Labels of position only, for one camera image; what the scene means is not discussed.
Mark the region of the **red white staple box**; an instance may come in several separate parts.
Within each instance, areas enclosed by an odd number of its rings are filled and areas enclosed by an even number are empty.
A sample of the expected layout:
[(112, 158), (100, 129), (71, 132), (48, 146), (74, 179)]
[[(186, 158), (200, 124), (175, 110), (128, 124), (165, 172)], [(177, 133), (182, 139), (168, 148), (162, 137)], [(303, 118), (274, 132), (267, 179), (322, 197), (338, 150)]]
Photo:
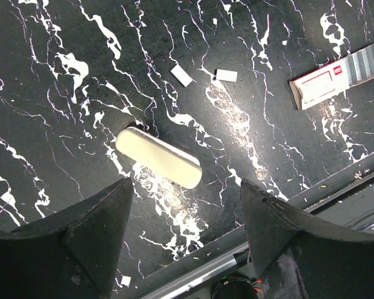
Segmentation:
[(291, 80), (298, 110), (306, 110), (348, 90), (348, 70), (343, 59), (336, 60), (306, 75)]

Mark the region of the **staple strip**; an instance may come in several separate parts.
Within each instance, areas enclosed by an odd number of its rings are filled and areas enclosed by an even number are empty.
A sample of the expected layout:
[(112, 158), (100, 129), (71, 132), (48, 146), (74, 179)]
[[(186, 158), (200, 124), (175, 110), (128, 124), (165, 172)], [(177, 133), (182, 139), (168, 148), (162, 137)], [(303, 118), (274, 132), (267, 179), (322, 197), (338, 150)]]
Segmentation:
[(342, 60), (349, 87), (360, 85), (374, 78), (374, 44), (364, 47)]

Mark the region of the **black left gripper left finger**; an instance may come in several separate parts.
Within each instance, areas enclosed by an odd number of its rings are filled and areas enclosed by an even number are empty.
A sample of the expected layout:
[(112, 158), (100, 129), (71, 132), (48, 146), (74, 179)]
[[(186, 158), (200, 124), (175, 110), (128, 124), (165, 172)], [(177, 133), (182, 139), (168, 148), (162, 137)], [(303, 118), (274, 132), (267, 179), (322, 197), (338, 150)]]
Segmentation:
[(0, 298), (110, 298), (133, 197), (124, 178), (10, 232), (0, 231)]

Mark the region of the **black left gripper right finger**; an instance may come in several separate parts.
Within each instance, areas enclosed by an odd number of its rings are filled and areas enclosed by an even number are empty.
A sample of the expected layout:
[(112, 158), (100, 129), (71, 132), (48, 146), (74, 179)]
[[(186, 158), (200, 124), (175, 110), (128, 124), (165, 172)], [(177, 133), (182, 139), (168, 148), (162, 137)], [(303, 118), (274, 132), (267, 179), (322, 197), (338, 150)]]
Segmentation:
[(240, 198), (265, 298), (374, 298), (374, 234), (320, 219), (247, 179)]

